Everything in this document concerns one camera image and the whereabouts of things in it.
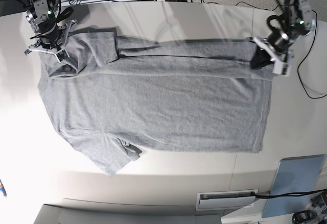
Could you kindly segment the blue-grey flat panel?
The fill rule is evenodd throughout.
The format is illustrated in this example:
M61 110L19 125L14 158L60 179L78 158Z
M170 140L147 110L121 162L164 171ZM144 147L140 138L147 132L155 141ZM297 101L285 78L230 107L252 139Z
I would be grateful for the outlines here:
M313 190L324 155L284 158L279 162L270 194ZM262 218L288 215L301 211L308 201L307 196L278 197L266 201Z

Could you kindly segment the blue orange tool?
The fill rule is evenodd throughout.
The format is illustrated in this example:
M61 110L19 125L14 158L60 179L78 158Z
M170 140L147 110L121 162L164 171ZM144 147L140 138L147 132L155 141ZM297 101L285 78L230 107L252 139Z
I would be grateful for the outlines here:
M6 190L1 181L0 181L0 192L3 194L4 197L7 197Z

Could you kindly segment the black device bottom right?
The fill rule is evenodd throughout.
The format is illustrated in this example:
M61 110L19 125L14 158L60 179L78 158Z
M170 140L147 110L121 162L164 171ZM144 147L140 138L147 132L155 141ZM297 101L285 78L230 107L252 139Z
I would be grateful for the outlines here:
M315 219L315 215L310 210L303 210L300 212L296 212L292 216L292 223L293 224L303 224L303 223L310 223Z

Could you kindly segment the grey T-shirt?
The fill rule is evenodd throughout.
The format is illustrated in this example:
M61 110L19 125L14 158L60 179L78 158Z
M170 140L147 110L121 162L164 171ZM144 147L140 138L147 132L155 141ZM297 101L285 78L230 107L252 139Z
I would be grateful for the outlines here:
M155 44L113 32L67 39L61 62L40 54L40 97L55 131L113 175L141 148L261 150L272 67L250 68L246 41Z

